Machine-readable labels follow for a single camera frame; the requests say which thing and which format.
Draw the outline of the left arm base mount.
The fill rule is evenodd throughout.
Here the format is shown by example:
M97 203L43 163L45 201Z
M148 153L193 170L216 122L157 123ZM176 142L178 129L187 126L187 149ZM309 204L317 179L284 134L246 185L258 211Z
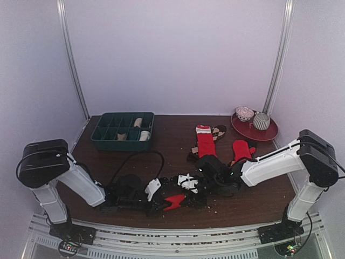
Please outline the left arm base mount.
M49 234L61 239L57 250L62 257L70 258L80 251L83 244L93 244L96 229L65 222L62 224L51 224Z

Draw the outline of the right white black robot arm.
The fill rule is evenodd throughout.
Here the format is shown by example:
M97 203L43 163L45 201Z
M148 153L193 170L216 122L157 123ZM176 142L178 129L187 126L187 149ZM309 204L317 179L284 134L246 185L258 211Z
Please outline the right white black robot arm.
M338 170L342 168L334 157L333 146L307 129L285 147L256 159L241 157L228 167L216 156L205 155L195 166L206 178L206 187L221 192L226 188L238 190L242 184L253 187L277 176L306 170L309 179L287 205L284 220L277 225L281 238L296 231L297 223L321 193L340 179Z

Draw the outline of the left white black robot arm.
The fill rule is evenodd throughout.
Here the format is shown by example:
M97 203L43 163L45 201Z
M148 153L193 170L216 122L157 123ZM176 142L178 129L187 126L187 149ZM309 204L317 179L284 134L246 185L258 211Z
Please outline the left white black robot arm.
M69 209L62 202L56 188L58 182L102 213L113 212L118 208L131 208L150 215L168 204L158 193L162 188L162 182L158 178L154 178L146 186L134 174L112 177L106 185L96 181L87 166L77 162L69 153L68 144L63 139L27 144L22 159L17 164L16 177L33 192L51 223L56 224L57 232L67 240L75 238L78 229L69 221Z

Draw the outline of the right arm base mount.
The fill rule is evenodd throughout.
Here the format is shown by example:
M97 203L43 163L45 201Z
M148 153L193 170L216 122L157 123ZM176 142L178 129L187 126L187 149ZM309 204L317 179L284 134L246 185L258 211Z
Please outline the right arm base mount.
M301 222L283 222L258 228L261 244L274 244L274 250L280 256L293 256L301 245L304 229Z

